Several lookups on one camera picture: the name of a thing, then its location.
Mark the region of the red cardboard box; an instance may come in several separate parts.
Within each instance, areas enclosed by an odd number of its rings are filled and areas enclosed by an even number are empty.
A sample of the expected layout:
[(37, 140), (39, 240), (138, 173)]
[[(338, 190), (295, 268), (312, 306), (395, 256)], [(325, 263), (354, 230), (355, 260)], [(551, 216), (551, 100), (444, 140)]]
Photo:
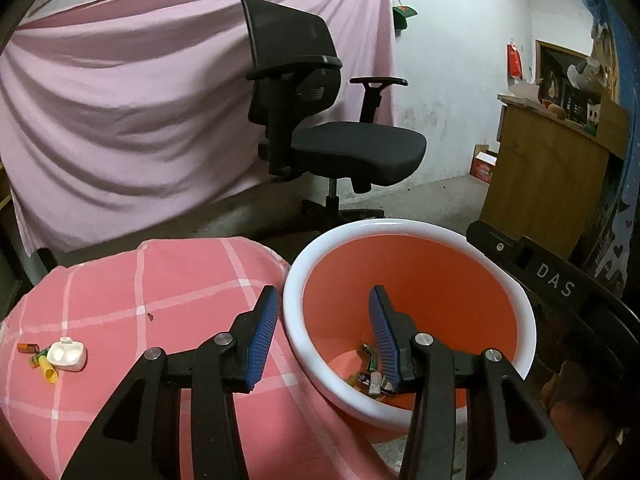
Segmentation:
[(476, 144), (472, 156), (470, 175), (489, 184), (495, 170), (497, 157), (498, 154), (491, 151), (488, 144)]

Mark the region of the white plastic case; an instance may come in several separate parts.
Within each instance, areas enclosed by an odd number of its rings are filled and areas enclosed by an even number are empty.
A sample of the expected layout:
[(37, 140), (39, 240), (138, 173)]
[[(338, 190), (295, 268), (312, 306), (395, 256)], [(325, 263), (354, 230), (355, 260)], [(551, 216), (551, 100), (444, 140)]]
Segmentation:
[(57, 370), (66, 370), (66, 372), (80, 372), (85, 368), (87, 358), (86, 346), (69, 336), (55, 341), (47, 352), (47, 361)]

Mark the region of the trash pile in bin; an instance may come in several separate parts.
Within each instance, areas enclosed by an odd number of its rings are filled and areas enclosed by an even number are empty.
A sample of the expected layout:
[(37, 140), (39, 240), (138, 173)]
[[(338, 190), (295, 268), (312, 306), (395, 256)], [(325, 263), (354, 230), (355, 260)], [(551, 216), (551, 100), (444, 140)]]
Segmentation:
[(382, 401), (396, 396), (397, 390), (381, 372), (378, 352), (370, 344), (362, 344), (357, 350), (362, 359), (364, 370), (352, 373), (346, 382), (369, 398)]

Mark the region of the orange small wrapper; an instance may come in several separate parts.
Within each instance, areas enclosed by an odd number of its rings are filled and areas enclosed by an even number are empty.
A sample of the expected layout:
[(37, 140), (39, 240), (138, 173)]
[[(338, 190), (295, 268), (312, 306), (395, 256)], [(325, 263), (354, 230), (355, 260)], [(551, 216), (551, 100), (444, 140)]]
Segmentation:
[(38, 344), (17, 344), (17, 351), (25, 354), (37, 354), (40, 351)]

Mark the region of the framed dark picture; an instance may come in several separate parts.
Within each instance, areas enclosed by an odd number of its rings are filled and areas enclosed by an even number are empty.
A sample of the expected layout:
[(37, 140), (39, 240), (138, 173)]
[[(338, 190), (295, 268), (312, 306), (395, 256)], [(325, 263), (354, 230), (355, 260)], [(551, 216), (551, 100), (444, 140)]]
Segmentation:
[(536, 41), (536, 84), (540, 102), (555, 104), (578, 125), (595, 127), (608, 76), (595, 58)]

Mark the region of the pink hanging sheet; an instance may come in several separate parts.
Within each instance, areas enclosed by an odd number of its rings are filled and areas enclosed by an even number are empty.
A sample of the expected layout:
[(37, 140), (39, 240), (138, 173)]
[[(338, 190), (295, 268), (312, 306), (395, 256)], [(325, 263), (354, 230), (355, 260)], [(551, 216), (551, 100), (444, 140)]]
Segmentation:
[[(268, 0), (321, 16), (343, 75), (393, 67), (392, 0)], [(265, 179), (240, 0), (98, 0), (1, 55), (1, 158), (26, 252), (72, 252)]]

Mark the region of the orange white-rimmed trash bin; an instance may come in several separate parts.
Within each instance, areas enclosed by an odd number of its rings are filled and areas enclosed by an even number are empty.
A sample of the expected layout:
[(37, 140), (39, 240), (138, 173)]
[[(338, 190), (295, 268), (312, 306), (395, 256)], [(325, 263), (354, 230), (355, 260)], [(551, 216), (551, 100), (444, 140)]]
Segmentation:
[(373, 442), (405, 434), (412, 396), (377, 401), (346, 380), (373, 344), (369, 292), (384, 286), (394, 308), (449, 348), (500, 350), (521, 376), (536, 351), (532, 306), (521, 285), (468, 243), (431, 223), (362, 220), (313, 240), (296, 257), (283, 292), (288, 342), (316, 389)]

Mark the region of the yellow small tube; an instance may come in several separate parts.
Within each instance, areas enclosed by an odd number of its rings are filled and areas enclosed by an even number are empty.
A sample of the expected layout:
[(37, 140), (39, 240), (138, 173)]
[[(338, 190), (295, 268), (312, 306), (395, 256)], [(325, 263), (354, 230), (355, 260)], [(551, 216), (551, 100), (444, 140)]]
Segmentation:
[(40, 356), (38, 358), (38, 364), (40, 372), (46, 382), (51, 385), (55, 384), (58, 381), (58, 371), (55, 369), (55, 367), (48, 361), (45, 356)]

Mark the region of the red hanging decoration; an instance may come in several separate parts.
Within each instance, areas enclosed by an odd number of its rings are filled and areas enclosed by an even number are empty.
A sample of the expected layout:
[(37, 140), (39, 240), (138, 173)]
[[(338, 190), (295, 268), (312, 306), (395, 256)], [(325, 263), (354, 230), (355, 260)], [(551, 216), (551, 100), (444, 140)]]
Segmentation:
[(506, 45), (506, 62), (508, 63), (508, 76), (514, 79), (522, 79), (523, 67), (521, 53), (513, 41)]

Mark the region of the green hanging cap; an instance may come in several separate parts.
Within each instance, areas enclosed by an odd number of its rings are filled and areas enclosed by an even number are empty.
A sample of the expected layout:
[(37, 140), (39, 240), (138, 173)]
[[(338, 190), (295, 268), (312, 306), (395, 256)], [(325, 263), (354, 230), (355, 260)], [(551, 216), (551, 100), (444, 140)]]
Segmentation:
[(393, 6), (393, 21), (396, 32), (401, 32), (408, 27), (408, 19), (418, 15), (411, 6)]

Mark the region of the wooden cabinet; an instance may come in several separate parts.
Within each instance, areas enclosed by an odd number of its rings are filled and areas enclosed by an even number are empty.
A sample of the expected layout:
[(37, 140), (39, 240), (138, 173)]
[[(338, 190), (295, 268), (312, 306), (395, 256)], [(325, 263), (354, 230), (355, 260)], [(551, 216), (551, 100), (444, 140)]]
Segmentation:
[(498, 156), (480, 220), (566, 259), (596, 213), (608, 162), (626, 156), (628, 114), (604, 99), (590, 134), (529, 99), (498, 100)]

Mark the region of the pink checked tablecloth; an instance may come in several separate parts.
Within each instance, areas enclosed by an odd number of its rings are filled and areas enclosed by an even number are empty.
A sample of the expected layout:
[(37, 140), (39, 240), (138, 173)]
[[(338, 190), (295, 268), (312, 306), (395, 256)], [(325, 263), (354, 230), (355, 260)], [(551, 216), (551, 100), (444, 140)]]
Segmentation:
[[(30, 458), (57, 479), (96, 414), (146, 349), (191, 350), (250, 310), (288, 264), (243, 237), (148, 240), (131, 252), (56, 268), (1, 324), (1, 411)], [(38, 358), (69, 336), (88, 352), (51, 385)], [(38, 344), (37, 354), (17, 344)], [(387, 479), (390, 468), (311, 385), (282, 330), (264, 376), (237, 396), (254, 479)]]

